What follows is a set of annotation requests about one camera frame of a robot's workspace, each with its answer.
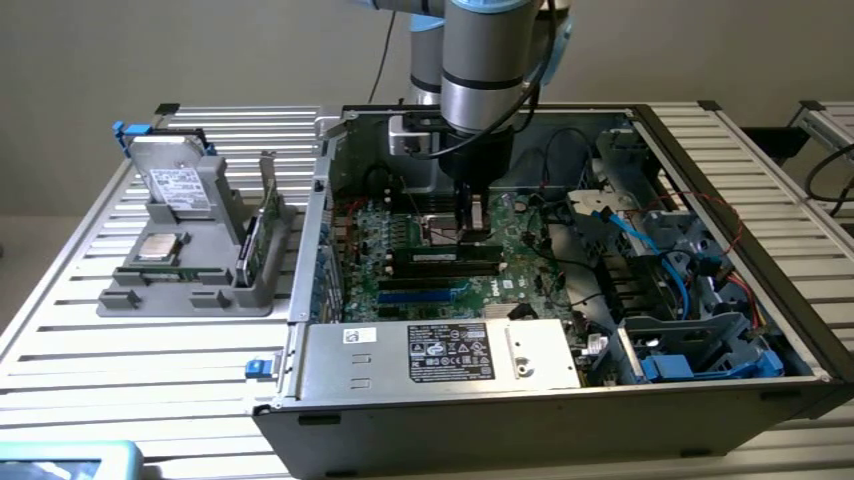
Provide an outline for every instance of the gray wall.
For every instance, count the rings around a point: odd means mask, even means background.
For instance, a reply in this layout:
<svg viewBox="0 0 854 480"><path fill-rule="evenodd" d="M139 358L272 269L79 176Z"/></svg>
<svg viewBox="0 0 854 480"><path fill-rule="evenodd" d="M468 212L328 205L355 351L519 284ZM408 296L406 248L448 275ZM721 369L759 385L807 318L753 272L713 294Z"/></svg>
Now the gray wall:
<svg viewBox="0 0 854 480"><path fill-rule="evenodd" d="M575 0L547 100L717 99L742 123L854 100L849 0ZM388 13L342 0L0 0L0 214L81 214L117 120L164 101L358 103ZM378 100L408 78L398 21Z"/></svg>

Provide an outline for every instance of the circuit board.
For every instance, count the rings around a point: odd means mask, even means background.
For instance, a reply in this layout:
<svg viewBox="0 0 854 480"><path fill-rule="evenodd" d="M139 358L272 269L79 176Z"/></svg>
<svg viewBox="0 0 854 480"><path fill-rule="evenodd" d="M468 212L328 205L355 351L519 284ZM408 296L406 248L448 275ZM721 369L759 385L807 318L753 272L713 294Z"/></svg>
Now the circuit board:
<svg viewBox="0 0 854 480"><path fill-rule="evenodd" d="M422 297L416 303L396 303L395 298L406 300L411 297L394 297L395 292L380 288L380 283L388 278L383 267L387 252L390 249L431 247L431 243L436 251L442 251L438 244L455 243L452 231L435 230L436 233L428 234L426 239L423 224L430 219L419 223L418 215L391 213L384 205L372 201L352 210L348 247L344 248L348 292L344 322L506 317L507 311L520 303L531 306L539 318L570 318L566 292L552 289L560 274L558 265L538 256L520 240L528 225L539 228L539 218L530 217L535 215L534 209L528 210L526 205L527 197L516 197L515 193L494 195L490 201L492 233L480 245L503 248L498 275L454 278L447 289L450 295L446 292L442 298ZM538 276L543 283L539 291L535 285Z"/></svg>

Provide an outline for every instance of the warning label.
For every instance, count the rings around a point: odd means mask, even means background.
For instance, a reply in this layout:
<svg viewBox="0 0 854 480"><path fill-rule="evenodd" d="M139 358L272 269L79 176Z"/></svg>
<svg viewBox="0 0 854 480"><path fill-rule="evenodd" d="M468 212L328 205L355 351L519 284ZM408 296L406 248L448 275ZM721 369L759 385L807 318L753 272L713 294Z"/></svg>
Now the warning label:
<svg viewBox="0 0 854 480"><path fill-rule="evenodd" d="M149 173L160 195L163 195L163 200L172 207L172 210L211 209L199 174L192 168L151 169Z"/></svg>
<svg viewBox="0 0 854 480"><path fill-rule="evenodd" d="M410 325L408 333L415 383L495 379L484 323Z"/></svg>

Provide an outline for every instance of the side panel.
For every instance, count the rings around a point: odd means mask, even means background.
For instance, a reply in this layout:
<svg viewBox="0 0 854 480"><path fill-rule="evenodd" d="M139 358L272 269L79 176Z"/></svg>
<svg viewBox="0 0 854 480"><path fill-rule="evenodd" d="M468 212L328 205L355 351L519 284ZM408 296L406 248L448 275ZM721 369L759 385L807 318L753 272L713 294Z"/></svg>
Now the side panel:
<svg viewBox="0 0 854 480"><path fill-rule="evenodd" d="M255 422L300 479L723 455L831 386L282 410Z"/></svg>

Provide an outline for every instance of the motherboard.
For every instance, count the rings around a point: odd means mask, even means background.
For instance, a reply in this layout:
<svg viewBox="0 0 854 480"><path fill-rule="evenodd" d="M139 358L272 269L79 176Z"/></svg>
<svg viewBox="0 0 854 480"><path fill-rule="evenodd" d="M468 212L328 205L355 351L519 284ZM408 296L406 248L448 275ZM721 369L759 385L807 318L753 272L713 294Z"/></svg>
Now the motherboard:
<svg viewBox="0 0 854 480"><path fill-rule="evenodd" d="M454 214L419 212L414 199L402 213L387 202L351 203L338 230L343 321L506 318L514 309L528 318L568 318L560 269L522 242L540 227L527 203L516 193L492 196L491 234L471 246L458 245Z"/></svg>

